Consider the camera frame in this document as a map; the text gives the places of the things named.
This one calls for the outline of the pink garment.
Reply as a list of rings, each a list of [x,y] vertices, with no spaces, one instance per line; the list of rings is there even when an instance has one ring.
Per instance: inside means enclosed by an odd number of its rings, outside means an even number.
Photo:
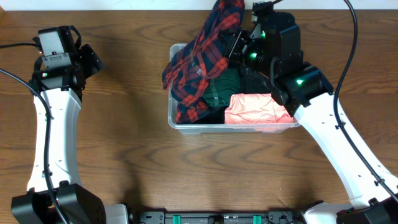
[[[293,123],[287,110],[271,94],[235,94],[224,111],[226,124],[279,124]]]

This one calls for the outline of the large black garment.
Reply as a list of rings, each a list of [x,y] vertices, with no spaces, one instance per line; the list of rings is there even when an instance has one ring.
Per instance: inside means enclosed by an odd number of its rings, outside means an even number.
[[[197,124],[224,124],[226,109],[227,106],[212,108],[207,115],[197,121]]]

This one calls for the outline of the red plaid flannel shirt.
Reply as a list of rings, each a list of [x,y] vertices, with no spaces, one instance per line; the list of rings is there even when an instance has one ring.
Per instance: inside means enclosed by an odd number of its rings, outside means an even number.
[[[195,38],[166,65],[163,89],[178,102],[177,124],[194,123],[210,112],[202,96],[210,80],[228,69],[226,42],[219,39],[219,33],[239,28],[244,11],[243,0],[217,0]]]

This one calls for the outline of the dark green garment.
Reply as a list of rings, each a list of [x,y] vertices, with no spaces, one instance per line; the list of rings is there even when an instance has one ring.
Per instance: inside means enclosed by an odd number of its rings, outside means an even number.
[[[209,108],[228,107],[231,96],[240,93],[241,84],[237,68],[230,68],[209,81],[202,98]]]

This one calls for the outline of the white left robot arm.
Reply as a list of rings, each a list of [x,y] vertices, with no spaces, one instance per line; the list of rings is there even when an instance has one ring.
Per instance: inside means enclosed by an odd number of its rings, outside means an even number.
[[[34,96],[37,114],[35,159],[24,195],[12,198],[19,223],[129,223],[123,204],[105,205],[81,183],[77,124],[86,81],[104,64],[83,45],[74,26],[38,31],[41,56],[23,84]]]

